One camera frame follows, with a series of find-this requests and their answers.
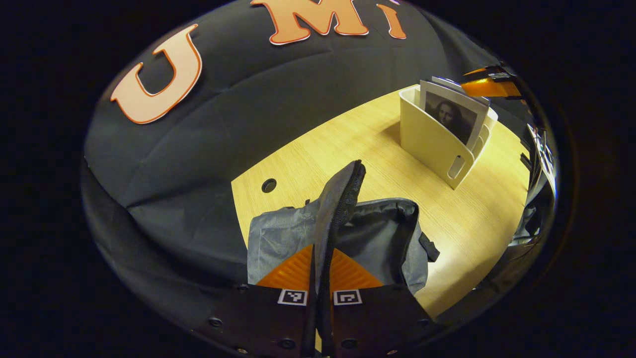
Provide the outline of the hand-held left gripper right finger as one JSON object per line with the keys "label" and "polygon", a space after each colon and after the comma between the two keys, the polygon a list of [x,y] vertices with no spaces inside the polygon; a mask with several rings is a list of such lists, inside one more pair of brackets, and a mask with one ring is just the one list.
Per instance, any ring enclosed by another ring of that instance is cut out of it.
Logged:
{"label": "hand-held left gripper right finger", "polygon": [[437,335],[438,324],[406,285],[381,283],[338,249],[324,272],[323,358],[397,358]]}

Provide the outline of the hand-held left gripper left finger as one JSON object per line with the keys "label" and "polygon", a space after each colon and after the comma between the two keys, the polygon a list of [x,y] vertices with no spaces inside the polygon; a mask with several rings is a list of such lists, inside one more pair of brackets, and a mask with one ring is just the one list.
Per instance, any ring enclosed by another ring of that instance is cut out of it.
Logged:
{"label": "hand-held left gripper left finger", "polygon": [[284,260],[257,284],[239,284],[197,327],[212,344],[248,358],[313,358],[314,247]]}

